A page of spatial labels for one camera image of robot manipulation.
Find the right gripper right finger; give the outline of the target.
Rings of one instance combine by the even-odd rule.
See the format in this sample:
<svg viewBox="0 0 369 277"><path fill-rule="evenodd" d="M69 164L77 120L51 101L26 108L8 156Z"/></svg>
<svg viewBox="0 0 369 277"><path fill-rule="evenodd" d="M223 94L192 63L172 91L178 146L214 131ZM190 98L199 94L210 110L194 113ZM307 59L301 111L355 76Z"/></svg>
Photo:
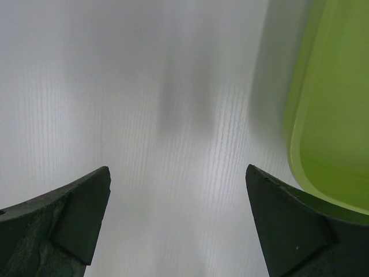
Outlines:
<svg viewBox="0 0 369 277"><path fill-rule="evenodd" d="M252 164L246 188L269 276L368 276L368 215Z"/></svg>

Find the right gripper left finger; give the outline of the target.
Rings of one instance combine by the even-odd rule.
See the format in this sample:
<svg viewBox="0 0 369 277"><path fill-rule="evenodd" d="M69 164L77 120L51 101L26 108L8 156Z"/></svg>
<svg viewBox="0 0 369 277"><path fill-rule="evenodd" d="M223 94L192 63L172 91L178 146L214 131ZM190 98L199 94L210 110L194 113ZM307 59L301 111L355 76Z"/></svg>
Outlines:
<svg viewBox="0 0 369 277"><path fill-rule="evenodd" d="M84 276L110 196L103 166L78 180L1 209L1 276Z"/></svg>

